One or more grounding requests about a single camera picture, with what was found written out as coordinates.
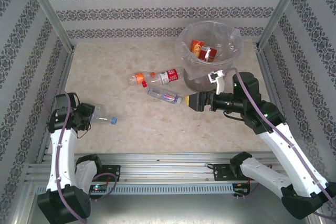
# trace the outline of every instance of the trash bin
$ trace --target trash bin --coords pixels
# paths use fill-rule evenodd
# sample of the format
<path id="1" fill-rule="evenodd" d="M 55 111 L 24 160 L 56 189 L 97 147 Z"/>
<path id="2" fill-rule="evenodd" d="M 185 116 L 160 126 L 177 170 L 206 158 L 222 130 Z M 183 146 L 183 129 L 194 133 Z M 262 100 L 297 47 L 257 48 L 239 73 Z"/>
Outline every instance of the trash bin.
<path id="1" fill-rule="evenodd" d="M 198 59 L 191 51 L 192 40 L 204 41 L 206 46 L 217 50 L 213 62 Z M 216 88 L 210 83 L 208 74 L 231 67 L 243 51 L 243 40 L 239 29 L 215 20 L 205 20 L 188 25 L 175 41 L 175 53 L 182 59 L 184 81 L 196 91 Z"/>

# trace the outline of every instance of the striped wall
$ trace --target striped wall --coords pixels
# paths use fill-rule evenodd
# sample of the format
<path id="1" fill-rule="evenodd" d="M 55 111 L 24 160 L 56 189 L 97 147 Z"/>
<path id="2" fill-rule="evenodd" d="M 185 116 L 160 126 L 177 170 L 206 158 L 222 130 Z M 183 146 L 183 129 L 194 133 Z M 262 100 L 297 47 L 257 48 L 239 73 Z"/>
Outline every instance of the striped wall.
<path id="1" fill-rule="evenodd" d="M 291 130 L 336 181 L 336 0 L 291 0 L 264 54 Z M 336 209 L 327 205 L 327 214 Z"/>
<path id="2" fill-rule="evenodd" d="M 37 0 L 0 0 L 0 223 L 40 148 L 68 53 Z"/>
<path id="3" fill-rule="evenodd" d="M 257 41 L 279 0 L 50 0 L 74 44 L 175 40 L 190 23 L 222 20 Z"/>

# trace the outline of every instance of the clear plastic bottle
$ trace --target clear plastic bottle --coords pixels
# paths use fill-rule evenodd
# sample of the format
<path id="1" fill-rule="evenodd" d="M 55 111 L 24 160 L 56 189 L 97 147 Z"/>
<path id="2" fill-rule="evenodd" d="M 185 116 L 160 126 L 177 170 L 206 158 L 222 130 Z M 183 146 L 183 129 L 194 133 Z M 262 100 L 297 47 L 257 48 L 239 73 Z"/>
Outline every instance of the clear plastic bottle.
<path id="1" fill-rule="evenodd" d="M 137 85 L 141 84 L 143 81 L 148 81 L 151 77 L 155 77 L 154 72 L 142 72 L 132 74 L 127 78 L 128 85 Z"/>
<path id="2" fill-rule="evenodd" d="M 160 100 L 169 102 L 169 103 L 181 103 L 182 97 L 179 97 L 177 94 L 165 90 L 163 88 L 159 87 L 153 87 L 153 88 L 148 88 L 147 89 L 147 94 L 149 94 L 152 97 L 158 98 Z"/>
<path id="3" fill-rule="evenodd" d="M 146 86 L 159 86 L 162 84 L 169 83 L 171 81 L 176 81 L 179 78 L 183 76 L 183 68 L 182 67 L 177 67 L 173 69 L 169 69 L 166 71 L 162 71 L 160 73 L 156 73 L 154 76 L 151 76 L 149 80 L 145 80 L 145 83 L 142 83 L 142 85 Z"/>
<path id="4" fill-rule="evenodd" d="M 97 104 L 95 105 L 95 110 L 91 116 L 90 123 L 99 123 L 99 124 L 113 124 L 116 125 L 117 118 L 110 116 L 106 112 L 104 105 Z"/>

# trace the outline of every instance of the bottle cap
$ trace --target bottle cap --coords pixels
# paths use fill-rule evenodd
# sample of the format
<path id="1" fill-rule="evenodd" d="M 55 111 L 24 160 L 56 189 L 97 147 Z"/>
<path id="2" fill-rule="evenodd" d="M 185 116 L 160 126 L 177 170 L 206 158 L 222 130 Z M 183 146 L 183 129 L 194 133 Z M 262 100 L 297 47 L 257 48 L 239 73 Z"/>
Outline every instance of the bottle cap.
<path id="1" fill-rule="evenodd" d="M 116 125 L 117 124 L 117 118 L 115 118 L 115 117 L 112 117 L 111 118 L 111 124 L 113 124 L 113 125 Z"/>

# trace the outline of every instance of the marble-patterned surface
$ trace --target marble-patterned surface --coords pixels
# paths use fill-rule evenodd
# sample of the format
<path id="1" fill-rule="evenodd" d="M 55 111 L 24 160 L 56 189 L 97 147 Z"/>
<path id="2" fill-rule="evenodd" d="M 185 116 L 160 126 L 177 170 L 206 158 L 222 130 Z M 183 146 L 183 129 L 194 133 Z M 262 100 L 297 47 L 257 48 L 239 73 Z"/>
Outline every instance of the marble-patterned surface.
<path id="1" fill-rule="evenodd" d="M 138 71 L 161 71 L 179 66 L 174 43 L 114 42 L 79 43 L 66 85 L 82 102 L 105 104 L 118 117 L 116 125 L 92 125 L 77 141 L 77 153 L 180 153 L 268 151 L 268 146 L 243 122 L 227 119 L 221 111 L 195 112 L 185 103 L 170 104 L 146 94 L 140 86 L 127 84 Z M 260 81 L 268 99 L 251 40 L 234 63 Z M 232 75 L 226 92 L 232 92 Z M 183 79 L 165 86 L 179 95 L 192 94 Z"/>

